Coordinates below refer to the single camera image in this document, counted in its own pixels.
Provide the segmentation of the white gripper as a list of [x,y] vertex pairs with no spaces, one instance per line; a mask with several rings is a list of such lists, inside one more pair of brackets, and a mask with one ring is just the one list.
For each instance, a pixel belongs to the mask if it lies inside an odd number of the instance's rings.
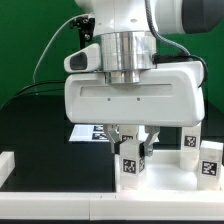
[[122,84],[108,84],[106,74],[98,70],[100,65],[97,44],[64,59],[70,74],[65,82],[65,108],[73,123],[106,124],[103,130],[113,154],[119,153],[121,144],[117,125],[149,125],[144,127],[147,137],[139,153],[151,157],[160,133],[157,126],[194,126],[204,118],[201,62],[159,64],[141,71],[139,82]]

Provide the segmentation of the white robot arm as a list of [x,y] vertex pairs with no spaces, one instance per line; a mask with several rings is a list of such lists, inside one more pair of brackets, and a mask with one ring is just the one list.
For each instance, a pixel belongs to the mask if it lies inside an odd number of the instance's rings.
[[164,127],[195,126],[204,117],[205,62],[183,49],[160,55],[169,34],[205,33],[224,20],[224,0],[75,0],[81,38],[97,41],[68,56],[65,108],[77,124],[101,124],[118,152],[124,125],[150,138]]

